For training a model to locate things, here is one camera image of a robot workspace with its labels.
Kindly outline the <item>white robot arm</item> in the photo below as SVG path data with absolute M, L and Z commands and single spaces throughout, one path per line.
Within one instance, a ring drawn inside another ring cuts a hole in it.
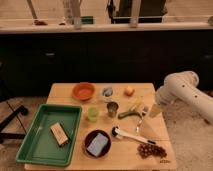
M 181 99 L 213 125 L 213 98 L 200 91 L 198 84 L 199 77 L 194 71 L 169 74 L 155 92 L 155 102 L 159 106 L 166 106 Z

